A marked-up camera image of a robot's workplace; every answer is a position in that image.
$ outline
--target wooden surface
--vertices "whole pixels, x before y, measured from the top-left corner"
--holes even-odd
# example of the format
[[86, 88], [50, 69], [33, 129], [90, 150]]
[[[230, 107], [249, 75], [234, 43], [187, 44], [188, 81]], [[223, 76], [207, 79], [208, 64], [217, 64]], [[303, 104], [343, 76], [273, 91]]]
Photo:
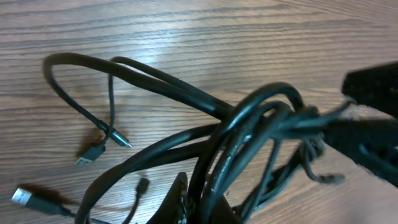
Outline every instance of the wooden surface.
[[[100, 58], [125, 56], [175, 75], [229, 103], [276, 81], [296, 86], [321, 111], [342, 97], [347, 70], [398, 58], [395, 0], [277, 1], [0, 1], [0, 216], [2, 223], [72, 223], [19, 208], [9, 201], [17, 184], [34, 184], [78, 203], [91, 182], [109, 168], [170, 134], [213, 118], [115, 81], [116, 127], [135, 150], [108, 142], [92, 166], [75, 166], [75, 154], [96, 135], [94, 126], [46, 84], [41, 60], [57, 52]], [[59, 66], [55, 74], [77, 102], [108, 120], [106, 75]], [[286, 142], [284, 163], [296, 142]], [[226, 192], [231, 204], [256, 185], [265, 147]], [[133, 221], [145, 223], [179, 171], [195, 160], [131, 174], [97, 204], [92, 216], [121, 223], [139, 175], [150, 178]], [[316, 173], [341, 172], [339, 186], [297, 174], [275, 202], [250, 223], [397, 223], [398, 190], [328, 149]]]

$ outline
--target tabletop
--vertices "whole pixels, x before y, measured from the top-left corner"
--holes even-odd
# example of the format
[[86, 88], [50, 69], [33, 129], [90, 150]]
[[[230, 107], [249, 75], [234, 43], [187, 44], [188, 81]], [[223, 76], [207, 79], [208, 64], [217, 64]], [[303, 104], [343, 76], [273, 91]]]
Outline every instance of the tabletop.
[[[395, 0], [3, 0], [0, 1], [0, 216], [2, 223], [72, 223], [9, 201], [18, 184], [43, 188], [73, 211], [104, 171], [173, 133], [214, 118], [115, 78], [116, 128], [134, 149], [107, 143], [86, 167], [76, 153], [98, 130], [47, 85], [42, 59], [76, 52], [103, 59], [133, 58], [236, 105], [271, 82], [289, 82], [305, 103], [327, 111], [343, 100], [348, 70], [398, 58]], [[109, 119], [106, 74], [55, 67], [61, 86], [97, 117]], [[284, 142], [277, 165], [297, 141]], [[256, 186], [270, 152], [264, 146], [225, 192], [231, 205]], [[132, 223], [156, 211], [178, 172], [191, 176], [195, 159], [125, 176], [96, 204], [92, 217], [121, 223], [140, 176], [149, 191]], [[249, 223], [396, 223], [398, 191], [331, 148], [312, 165], [342, 173], [340, 185], [312, 182], [299, 172]]]

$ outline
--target wooden table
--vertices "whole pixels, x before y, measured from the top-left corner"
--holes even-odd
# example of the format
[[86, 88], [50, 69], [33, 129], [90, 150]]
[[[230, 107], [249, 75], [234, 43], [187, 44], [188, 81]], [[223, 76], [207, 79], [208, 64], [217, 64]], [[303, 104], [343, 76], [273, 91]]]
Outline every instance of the wooden table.
[[[59, 192], [73, 211], [104, 171], [144, 147], [214, 119], [166, 97], [115, 80], [116, 127], [135, 149], [110, 141], [88, 167], [73, 163], [95, 127], [46, 84], [42, 59], [77, 52], [109, 59], [120, 55], [159, 68], [235, 105], [265, 83], [296, 86], [308, 104], [326, 111], [342, 101], [346, 71], [396, 60], [395, 0], [276, 1], [0, 1], [0, 216], [2, 223], [72, 223], [19, 208], [9, 201], [17, 184]], [[77, 102], [108, 120], [106, 75], [59, 66], [56, 76]], [[297, 142], [283, 145], [278, 164]], [[266, 145], [226, 192], [238, 204], [257, 184], [269, 155]], [[140, 175], [151, 181], [133, 223], [155, 212], [177, 172], [189, 160], [131, 174], [96, 205], [92, 217], [121, 223], [134, 201]], [[396, 223], [398, 190], [368, 175], [332, 149], [316, 173], [341, 172], [338, 186], [297, 174], [250, 223]]]

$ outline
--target tangled cable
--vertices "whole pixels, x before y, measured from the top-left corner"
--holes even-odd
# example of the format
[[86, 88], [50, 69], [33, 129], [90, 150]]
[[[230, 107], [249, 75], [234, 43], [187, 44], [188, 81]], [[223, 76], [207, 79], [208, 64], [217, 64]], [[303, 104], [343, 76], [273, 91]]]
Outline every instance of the tangled cable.
[[[138, 69], [154, 78], [118, 63]], [[220, 123], [173, 134], [106, 171], [87, 189], [76, 214], [75, 224], [83, 224], [95, 203], [125, 175], [193, 157], [198, 157], [198, 162], [186, 198], [188, 223], [208, 223], [212, 210], [223, 193], [268, 139], [273, 140], [274, 146], [260, 182], [241, 205], [233, 208], [234, 214], [242, 223], [249, 219], [255, 209], [263, 207], [281, 192], [295, 171], [301, 167], [310, 179], [317, 182], [329, 184], [343, 178], [339, 174], [316, 176], [310, 168], [310, 162], [324, 152], [322, 128], [330, 121], [336, 120], [351, 104], [350, 101], [344, 102], [329, 113], [320, 115], [315, 106], [304, 105], [300, 93], [293, 86], [279, 82], [260, 87], [238, 105], [232, 106], [178, 78], [128, 58], [115, 57], [106, 61], [74, 53], [48, 56], [42, 67], [46, 80], [58, 95], [81, 113], [87, 111], [73, 101], [53, 77], [52, 67], [62, 64], [84, 66], [109, 74], [111, 111], [114, 111], [111, 77], [115, 76], [134, 86], [164, 95], [221, 120]], [[275, 95], [285, 95], [293, 108], [282, 101], [266, 101]], [[174, 148], [205, 136], [209, 136], [205, 141]], [[300, 139], [302, 142], [286, 165], [272, 170], [284, 139]], [[222, 151], [221, 157], [213, 172], [208, 175], [220, 151]]]

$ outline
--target metal usb connector tip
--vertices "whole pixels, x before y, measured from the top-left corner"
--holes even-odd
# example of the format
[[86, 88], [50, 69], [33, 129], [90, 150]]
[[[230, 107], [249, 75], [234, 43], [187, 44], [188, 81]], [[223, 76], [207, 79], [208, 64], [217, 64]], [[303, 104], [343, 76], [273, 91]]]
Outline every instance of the metal usb connector tip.
[[22, 206], [25, 206], [31, 196], [32, 196], [32, 193], [30, 193], [29, 191], [18, 188], [14, 192], [14, 195], [12, 195], [11, 201], [18, 203]]

